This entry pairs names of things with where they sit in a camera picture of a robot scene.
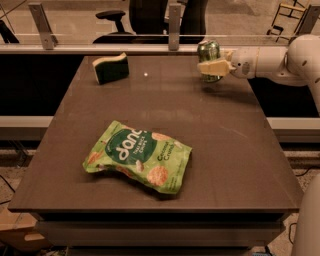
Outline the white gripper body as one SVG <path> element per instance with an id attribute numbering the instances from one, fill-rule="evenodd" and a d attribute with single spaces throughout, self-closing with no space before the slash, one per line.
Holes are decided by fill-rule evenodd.
<path id="1" fill-rule="evenodd" d="M 233 52 L 231 64 L 234 70 L 231 74 L 237 78 L 252 79 L 256 75 L 258 47 L 242 47 Z"/>

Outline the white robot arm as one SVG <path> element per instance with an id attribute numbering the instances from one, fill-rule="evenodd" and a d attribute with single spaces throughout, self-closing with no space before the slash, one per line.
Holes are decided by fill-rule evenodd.
<path id="1" fill-rule="evenodd" d="M 288 86 L 306 85 L 315 106 L 320 107 L 320 38 L 301 35 L 289 46 L 223 49 L 215 60 L 198 64 L 203 75 L 267 78 Z M 291 256 L 320 256 L 320 175 L 303 196 Z"/>

